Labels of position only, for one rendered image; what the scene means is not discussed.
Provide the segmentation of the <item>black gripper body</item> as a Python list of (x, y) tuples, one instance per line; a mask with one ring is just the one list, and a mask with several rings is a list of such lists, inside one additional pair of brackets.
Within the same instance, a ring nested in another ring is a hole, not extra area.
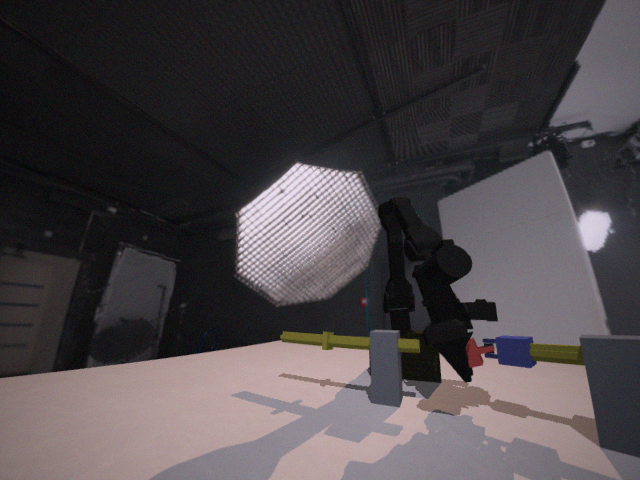
[(429, 292), (422, 297), (423, 307), (427, 308), (431, 321), (422, 334), (427, 346), (455, 341), (469, 335), (467, 330), (473, 329), (472, 322), (469, 320), (470, 323), (465, 325), (455, 318), (452, 302), (456, 295), (451, 287)]

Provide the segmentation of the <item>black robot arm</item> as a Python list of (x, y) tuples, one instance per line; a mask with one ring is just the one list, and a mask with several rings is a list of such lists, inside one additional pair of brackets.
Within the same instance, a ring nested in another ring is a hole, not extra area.
[[(412, 277), (416, 278), (423, 295), (443, 288), (466, 276), (471, 271), (472, 259), (453, 239), (443, 240), (434, 228), (422, 223), (410, 199), (393, 198), (378, 207), (378, 218), (387, 235), (390, 278), (385, 286), (384, 312), (389, 312), (392, 330), (413, 332), (409, 312), (415, 311), (413, 286), (405, 278), (404, 252), (415, 265)], [(403, 249), (402, 230), (406, 236)], [(498, 321), (495, 302), (476, 299), (460, 303), (453, 297), (456, 319), (466, 324), (469, 320)], [(408, 308), (391, 309), (390, 308)]]

